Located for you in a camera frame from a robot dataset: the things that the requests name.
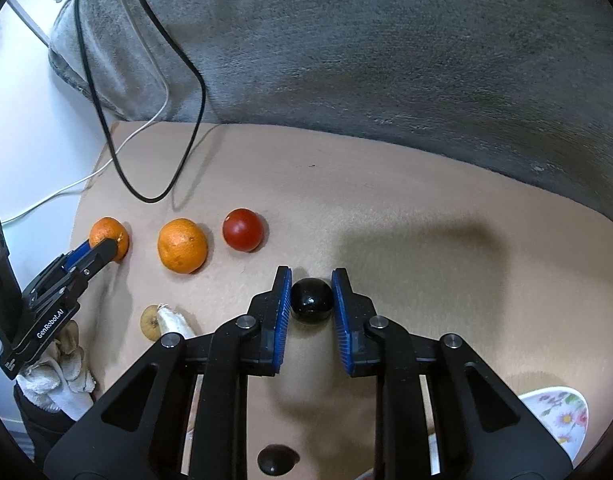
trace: gray blanket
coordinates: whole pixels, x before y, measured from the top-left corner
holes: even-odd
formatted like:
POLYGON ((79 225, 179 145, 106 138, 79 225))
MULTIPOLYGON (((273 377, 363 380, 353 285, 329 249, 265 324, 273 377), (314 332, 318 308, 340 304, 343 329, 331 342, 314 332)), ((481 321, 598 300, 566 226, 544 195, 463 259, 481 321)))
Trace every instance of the gray blanket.
MULTIPOLYGON (((171 83, 166 119, 200 89, 128 0, 171 83)), ((202 72, 206 120, 370 137, 471 162, 613 220, 613 9, 607 0, 148 0, 202 72)), ((163 92, 119 0, 82 0, 96 86, 122 118, 163 92)), ((74 7, 50 60, 86 92, 74 7)))

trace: orange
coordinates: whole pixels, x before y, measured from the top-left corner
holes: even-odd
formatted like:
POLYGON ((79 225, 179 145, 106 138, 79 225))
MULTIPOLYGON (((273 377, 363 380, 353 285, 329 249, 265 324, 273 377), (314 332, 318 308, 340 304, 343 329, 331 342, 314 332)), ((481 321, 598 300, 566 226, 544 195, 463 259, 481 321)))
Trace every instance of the orange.
POLYGON ((89 245, 95 247, 104 240, 104 238, 112 238, 118 243, 118 253, 115 258, 113 258, 113 261, 119 262, 128 251, 128 232, 125 227, 115 218, 108 216, 100 218, 93 224, 93 227, 91 227, 89 245))
POLYGON ((171 220, 157 237, 157 253, 162 264, 173 272, 189 274, 206 260, 206 238, 195 222, 186 218, 171 220))

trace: gloved hand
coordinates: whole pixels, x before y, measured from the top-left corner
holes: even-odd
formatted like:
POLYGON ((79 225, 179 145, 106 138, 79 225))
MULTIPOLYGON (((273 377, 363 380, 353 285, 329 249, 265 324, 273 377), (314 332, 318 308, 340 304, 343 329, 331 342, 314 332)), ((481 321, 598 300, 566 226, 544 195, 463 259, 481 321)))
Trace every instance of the gloved hand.
POLYGON ((24 368, 16 377, 30 402, 47 412, 62 410, 73 420, 79 420, 93 406, 91 392, 95 387, 78 342, 78 326, 71 320, 38 362, 24 368))

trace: dark round fruit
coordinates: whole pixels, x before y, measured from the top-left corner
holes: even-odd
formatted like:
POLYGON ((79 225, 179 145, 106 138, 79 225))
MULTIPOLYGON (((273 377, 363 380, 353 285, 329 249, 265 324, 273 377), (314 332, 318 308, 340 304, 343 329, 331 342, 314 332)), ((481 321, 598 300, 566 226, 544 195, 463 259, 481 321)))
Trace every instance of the dark round fruit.
POLYGON ((265 475, 282 476, 293 469, 300 455, 289 446, 270 444, 258 455, 258 467, 265 475))
POLYGON ((231 211, 222 224, 224 241, 236 251, 253 251, 264 238, 262 220, 253 211, 235 209, 231 211))
POLYGON ((333 291, 318 278, 303 278, 291 287, 291 311, 302 323, 315 324, 328 319, 333 310, 333 291))

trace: tomato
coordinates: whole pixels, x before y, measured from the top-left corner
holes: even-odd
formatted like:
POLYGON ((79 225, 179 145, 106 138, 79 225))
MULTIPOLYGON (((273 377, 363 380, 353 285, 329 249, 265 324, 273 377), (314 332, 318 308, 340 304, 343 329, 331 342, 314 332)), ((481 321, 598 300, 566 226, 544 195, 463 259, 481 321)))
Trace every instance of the tomato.
POLYGON ((260 217, 248 209, 231 211, 222 224, 224 241, 236 251, 253 251, 264 237, 260 217))

